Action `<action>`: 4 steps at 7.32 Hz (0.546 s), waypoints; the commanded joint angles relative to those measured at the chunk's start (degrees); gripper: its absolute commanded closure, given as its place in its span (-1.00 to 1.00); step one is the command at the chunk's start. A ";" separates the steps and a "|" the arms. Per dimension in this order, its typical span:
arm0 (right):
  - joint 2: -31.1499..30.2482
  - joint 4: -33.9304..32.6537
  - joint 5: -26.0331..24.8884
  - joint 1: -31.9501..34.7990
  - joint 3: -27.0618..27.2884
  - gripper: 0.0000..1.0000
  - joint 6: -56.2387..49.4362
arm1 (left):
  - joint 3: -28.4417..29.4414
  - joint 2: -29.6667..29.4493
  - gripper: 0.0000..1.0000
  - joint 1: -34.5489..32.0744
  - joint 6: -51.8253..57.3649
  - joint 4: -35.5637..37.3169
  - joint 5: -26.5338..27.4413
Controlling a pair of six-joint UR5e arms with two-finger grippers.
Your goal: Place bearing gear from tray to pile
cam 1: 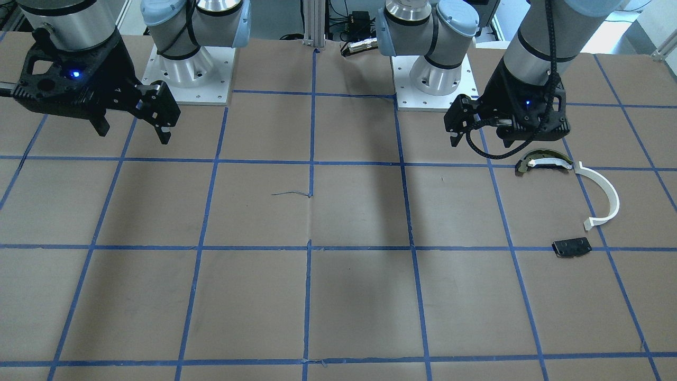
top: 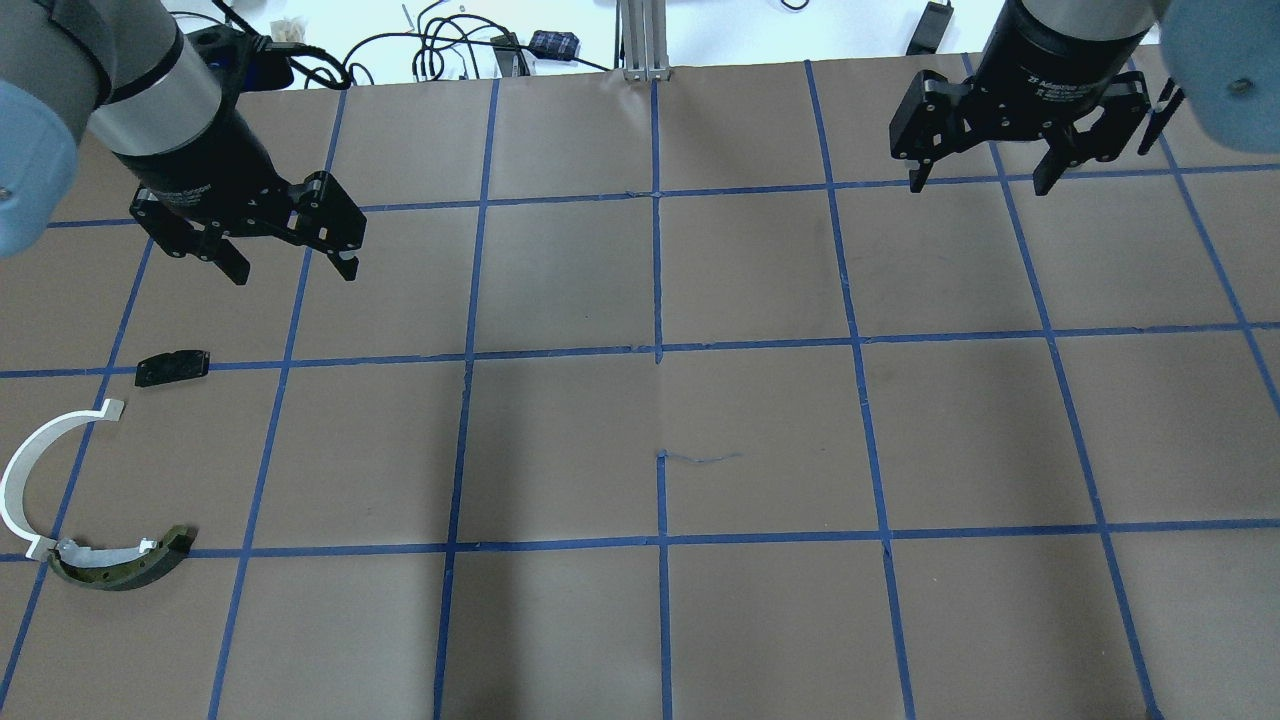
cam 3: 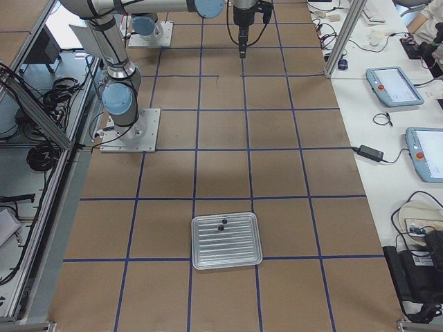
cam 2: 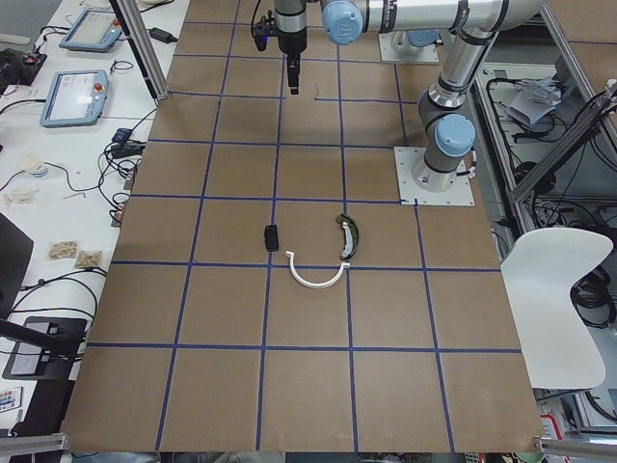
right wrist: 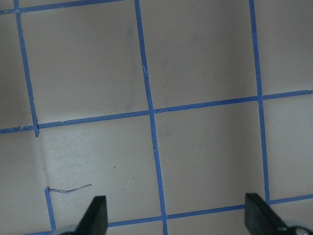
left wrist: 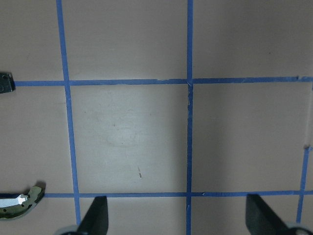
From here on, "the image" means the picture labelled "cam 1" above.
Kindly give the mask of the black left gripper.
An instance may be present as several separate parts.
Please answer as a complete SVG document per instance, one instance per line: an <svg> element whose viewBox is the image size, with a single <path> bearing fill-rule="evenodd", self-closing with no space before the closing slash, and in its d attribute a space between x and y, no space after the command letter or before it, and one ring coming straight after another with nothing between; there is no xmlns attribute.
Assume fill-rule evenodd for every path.
<svg viewBox="0 0 677 381"><path fill-rule="evenodd" d="M570 132L566 120L566 93L559 73L551 86L523 82L500 60L484 89L474 101L459 95L444 115L445 130L450 133L452 147L457 147L465 133L471 131L475 117L489 120L497 128L497 136L508 148L515 141L556 141Z"/></svg>

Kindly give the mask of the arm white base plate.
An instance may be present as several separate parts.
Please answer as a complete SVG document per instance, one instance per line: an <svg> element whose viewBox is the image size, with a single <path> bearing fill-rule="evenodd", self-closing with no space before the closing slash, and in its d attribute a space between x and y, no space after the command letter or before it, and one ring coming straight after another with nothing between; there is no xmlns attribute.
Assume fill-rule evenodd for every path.
<svg viewBox="0 0 677 381"><path fill-rule="evenodd" d="M142 82L163 80L179 105L227 106L238 52L237 48L201 47L193 57L169 60L153 46Z"/></svg>
<svg viewBox="0 0 677 381"><path fill-rule="evenodd" d="M400 111L445 112L457 96L479 98L468 56L459 67L442 69L421 56L391 57Z"/></svg>

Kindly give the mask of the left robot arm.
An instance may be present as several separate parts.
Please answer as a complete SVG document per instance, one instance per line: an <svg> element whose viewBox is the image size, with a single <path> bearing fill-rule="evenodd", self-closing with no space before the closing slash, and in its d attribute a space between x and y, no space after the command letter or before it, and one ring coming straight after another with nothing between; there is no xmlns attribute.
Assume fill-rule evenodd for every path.
<svg viewBox="0 0 677 381"><path fill-rule="evenodd" d="M465 139L488 157L471 133L497 130L508 155L532 141L556 141L571 131L561 72L573 51L565 24L574 9L565 1L533 1L515 38L478 99L460 94L444 115L453 147ZM415 56L414 85L434 96L449 94L460 79L462 61L479 29L477 11L464 1L386 1L376 21L380 53Z"/></svg>

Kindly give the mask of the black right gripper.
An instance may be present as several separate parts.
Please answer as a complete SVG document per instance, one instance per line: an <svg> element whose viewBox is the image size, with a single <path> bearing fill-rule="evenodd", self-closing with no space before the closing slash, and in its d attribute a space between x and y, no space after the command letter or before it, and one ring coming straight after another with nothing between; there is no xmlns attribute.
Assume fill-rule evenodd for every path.
<svg viewBox="0 0 677 381"><path fill-rule="evenodd" d="M165 82L138 80L119 31L83 51L56 48L46 28L32 36L35 43L12 85L12 99L32 112L86 119L99 137L111 128L106 111L125 111L150 123L160 144L169 143L180 108Z"/></svg>

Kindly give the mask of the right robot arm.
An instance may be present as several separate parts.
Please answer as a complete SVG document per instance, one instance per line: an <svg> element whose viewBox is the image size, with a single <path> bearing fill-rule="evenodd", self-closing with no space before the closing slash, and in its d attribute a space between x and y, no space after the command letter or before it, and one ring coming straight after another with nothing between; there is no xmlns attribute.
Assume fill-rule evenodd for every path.
<svg viewBox="0 0 677 381"><path fill-rule="evenodd" d="M215 79L207 48L241 48L251 34L247 1L143 1L160 67L160 79L144 84L102 1L19 1L19 8L34 44L2 96L32 112L85 119L100 137L108 110L128 112L152 125L162 144L180 117L172 90Z"/></svg>

